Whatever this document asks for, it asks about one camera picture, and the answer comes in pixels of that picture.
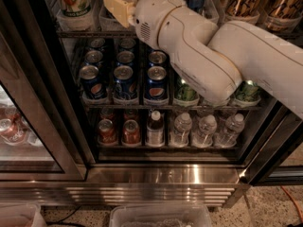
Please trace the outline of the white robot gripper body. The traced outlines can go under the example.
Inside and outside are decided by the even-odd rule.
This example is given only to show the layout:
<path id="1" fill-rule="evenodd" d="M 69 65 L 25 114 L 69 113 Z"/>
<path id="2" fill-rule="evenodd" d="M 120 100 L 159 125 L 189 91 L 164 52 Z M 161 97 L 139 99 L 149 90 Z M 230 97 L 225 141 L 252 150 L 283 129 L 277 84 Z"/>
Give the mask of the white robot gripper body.
<path id="1" fill-rule="evenodd" d="M 184 0 L 139 0 L 134 13 L 138 39 L 158 49 L 158 35 L 165 18 L 175 9 L 184 7 Z"/>

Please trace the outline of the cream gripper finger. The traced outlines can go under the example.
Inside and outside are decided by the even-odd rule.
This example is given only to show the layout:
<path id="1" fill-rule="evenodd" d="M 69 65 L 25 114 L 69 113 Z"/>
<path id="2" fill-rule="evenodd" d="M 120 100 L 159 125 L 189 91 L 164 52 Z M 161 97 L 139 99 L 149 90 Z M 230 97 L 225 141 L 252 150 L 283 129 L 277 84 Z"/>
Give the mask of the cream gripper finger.
<path id="1" fill-rule="evenodd" d="M 125 28 L 134 24 L 137 0 L 103 0 L 103 5 Z"/>

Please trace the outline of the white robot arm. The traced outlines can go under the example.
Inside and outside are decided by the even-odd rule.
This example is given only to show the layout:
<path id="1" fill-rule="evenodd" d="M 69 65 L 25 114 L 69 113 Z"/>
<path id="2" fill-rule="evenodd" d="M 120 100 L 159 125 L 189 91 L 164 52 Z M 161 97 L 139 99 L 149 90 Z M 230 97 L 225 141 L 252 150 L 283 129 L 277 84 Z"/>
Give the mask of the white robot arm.
<path id="1" fill-rule="evenodd" d="M 184 0 L 103 0 L 138 39 L 169 55 L 189 86 L 212 104 L 226 101 L 252 80 L 303 118 L 303 51 L 257 26 L 222 26 L 187 7 Z"/>

